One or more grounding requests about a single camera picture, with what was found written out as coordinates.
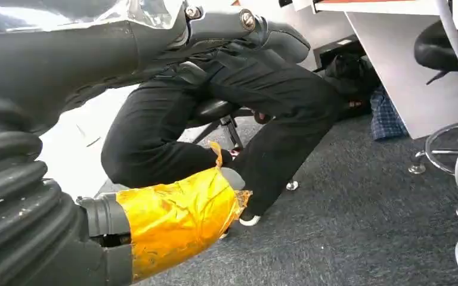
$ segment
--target bag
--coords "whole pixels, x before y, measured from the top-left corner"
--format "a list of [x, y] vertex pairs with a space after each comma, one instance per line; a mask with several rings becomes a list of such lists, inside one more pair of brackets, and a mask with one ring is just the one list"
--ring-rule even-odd
[[354, 54], [339, 54], [322, 77], [345, 100], [340, 120], [371, 113], [370, 98], [381, 82], [368, 61]]

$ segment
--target person's leg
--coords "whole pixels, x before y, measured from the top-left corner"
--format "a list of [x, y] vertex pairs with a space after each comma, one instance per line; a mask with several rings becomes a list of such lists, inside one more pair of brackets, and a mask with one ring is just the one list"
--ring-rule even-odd
[[253, 191], [241, 222], [255, 224], [333, 126], [341, 99], [327, 82], [297, 65], [271, 70], [257, 62], [220, 70], [213, 96], [276, 116], [232, 162]]
[[[212, 150], [177, 142], [197, 105], [182, 80], [153, 80], [133, 91], [118, 112], [101, 152], [113, 183], [129, 188], [169, 184], [215, 165]], [[229, 153], [224, 156], [230, 160]]]

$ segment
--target gray carpet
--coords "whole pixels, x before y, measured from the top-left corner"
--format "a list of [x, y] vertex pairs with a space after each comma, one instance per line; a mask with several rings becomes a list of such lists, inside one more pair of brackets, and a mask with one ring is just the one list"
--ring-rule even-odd
[[[373, 142], [369, 120], [335, 126], [258, 225], [137, 285], [458, 285], [453, 178], [409, 174], [423, 141]], [[240, 123], [248, 141], [258, 126]]]

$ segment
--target blue plaid fabric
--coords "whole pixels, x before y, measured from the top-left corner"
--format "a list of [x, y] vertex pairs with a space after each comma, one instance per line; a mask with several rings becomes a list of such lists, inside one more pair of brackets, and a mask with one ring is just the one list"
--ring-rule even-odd
[[374, 91], [370, 102], [373, 111], [372, 135], [374, 140], [408, 135], [403, 121], [383, 86]]

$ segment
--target chair seat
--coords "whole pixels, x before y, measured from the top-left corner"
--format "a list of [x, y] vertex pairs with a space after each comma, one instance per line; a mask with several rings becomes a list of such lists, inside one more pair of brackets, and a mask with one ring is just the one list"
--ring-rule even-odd
[[415, 41], [415, 60], [442, 72], [458, 72], [458, 60], [441, 22], [425, 29]]
[[240, 109], [240, 106], [237, 104], [216, 98], [211, 98], [201, 102], [197, 106], [194, 113], [190, 117], [187, 127], [193, 128], [210, 124], [222, 117], [230, 115], [238, 109]]

